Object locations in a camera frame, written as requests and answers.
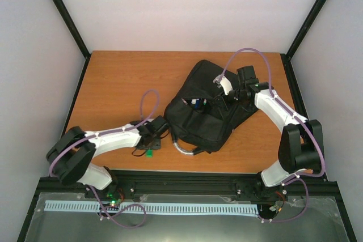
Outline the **green highlighter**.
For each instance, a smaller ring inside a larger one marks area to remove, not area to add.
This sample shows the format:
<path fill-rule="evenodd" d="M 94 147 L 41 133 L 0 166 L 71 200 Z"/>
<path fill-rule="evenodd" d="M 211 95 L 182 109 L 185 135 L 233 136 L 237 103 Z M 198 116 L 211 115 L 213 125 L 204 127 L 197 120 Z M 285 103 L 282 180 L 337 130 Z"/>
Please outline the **green highlighter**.
<path fill-rule="evenodd" d="M 153 157 L 153 154 L 154 154 L 154 151 L 153 150 L 147 150 L 146 157 L 147 158 L 152 158 Z"/>

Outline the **black student bag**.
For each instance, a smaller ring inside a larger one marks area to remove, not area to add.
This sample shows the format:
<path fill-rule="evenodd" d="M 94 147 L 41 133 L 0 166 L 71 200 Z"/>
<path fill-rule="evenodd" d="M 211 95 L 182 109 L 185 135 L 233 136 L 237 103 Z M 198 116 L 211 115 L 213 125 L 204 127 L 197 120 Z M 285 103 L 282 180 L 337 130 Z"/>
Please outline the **black student bag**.
<path fill-rule="evenodd" d="M 164 111 L 171 136 L 182 148 L 198 147 L 196 154 L 219 151 L 233 130 L 258 111 L 254 105 L 247 108 L 237 103 L 226 107 L 221 97 L 223 89 L 213 83 L 222 71 L 208 60 L 199 61 Z M 192 99 L 206 99 L 206 105 L 193 109 Z"/>

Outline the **blue whiteboard marker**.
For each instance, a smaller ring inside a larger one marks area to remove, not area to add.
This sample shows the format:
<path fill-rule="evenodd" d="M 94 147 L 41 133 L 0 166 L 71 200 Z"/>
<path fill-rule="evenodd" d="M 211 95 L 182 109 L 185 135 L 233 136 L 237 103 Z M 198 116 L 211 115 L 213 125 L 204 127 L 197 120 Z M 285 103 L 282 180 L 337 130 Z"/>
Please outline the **blue whiteboard marker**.
<path fill-rule="evenodd" d="M 192 99 L 191 100 L 191 106 L 193 109 L 197 109 L 199 107 L 200 99 Z"/>

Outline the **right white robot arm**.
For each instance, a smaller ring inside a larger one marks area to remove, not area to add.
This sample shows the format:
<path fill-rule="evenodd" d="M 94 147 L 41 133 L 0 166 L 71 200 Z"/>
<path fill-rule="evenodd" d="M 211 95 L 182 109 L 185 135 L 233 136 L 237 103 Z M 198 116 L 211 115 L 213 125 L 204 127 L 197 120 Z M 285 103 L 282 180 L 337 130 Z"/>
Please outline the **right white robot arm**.
<path fill-rule="evenodd" d="M 302 175 L 321 177 L 326 167 L 321 123 L 308 120 L 287 105 L 268 82 L 259 82 L 252 66 L 237 71 L 239 87 L 233 88 L 224 74 L 214 83 L 228 102 L 254 105 L 264 112 L 281 132 L 278 159 L 260 174 L 263 185 L 286 185 Z"/>

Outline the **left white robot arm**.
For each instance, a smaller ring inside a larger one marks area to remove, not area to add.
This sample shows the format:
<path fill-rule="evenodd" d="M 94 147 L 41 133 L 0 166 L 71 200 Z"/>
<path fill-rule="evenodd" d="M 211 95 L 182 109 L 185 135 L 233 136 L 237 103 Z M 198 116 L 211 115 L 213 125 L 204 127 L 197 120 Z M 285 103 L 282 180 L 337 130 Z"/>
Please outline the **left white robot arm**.
<path fill-rule="evenodd" d="M 117 194 L 119 182 L 108 167 L 93 164 L 93 158 L 121 148 L 158 150 L 168 130 L 162 116 L 102 131 L 72 127 L 46 155 L 49 175 L 58 178 L 62 185 L 78 182 L 97 189 L 105 198 L 112 198 Z"/>

